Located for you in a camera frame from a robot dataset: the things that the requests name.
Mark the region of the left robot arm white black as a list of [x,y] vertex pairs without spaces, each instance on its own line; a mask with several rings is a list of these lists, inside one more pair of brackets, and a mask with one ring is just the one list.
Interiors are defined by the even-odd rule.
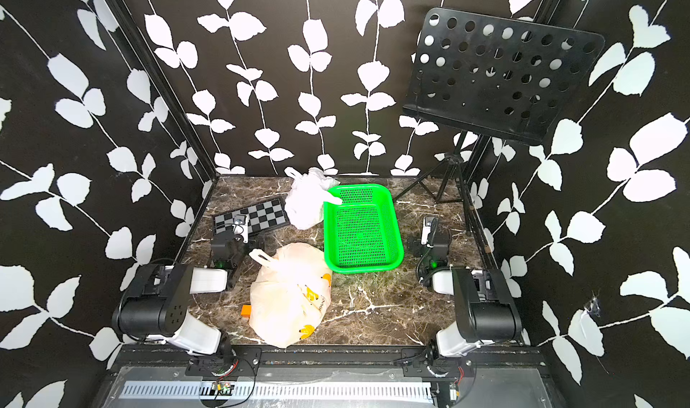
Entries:
[[156,261],[139,268],[112,316],[115,332],[138,343],[168,343],[192,355],[214,355],[222,333],[190,312],[196,294],[233,289],[249,252],[246,228],[214,235],[210,267]]

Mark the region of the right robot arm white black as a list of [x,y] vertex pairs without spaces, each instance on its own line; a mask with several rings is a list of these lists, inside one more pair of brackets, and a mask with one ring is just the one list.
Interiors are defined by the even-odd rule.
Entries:
[[522,321],[503,273],[453,265],[450,242],[446,230],[424,228],[416,268],[423,287],[453,297],[455,319],[436,334],[438,355],[459,358],[487,345],[517,341]]

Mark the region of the yellow banana print plastic bag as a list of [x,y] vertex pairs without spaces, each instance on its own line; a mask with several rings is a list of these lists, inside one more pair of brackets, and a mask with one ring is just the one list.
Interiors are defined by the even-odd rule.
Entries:
[[332,270],[325,253],[305,243],[270,256],[254,249],[261,269],[250,289],[251,329],[267,345],[285,349],[311,336],[332,303]]

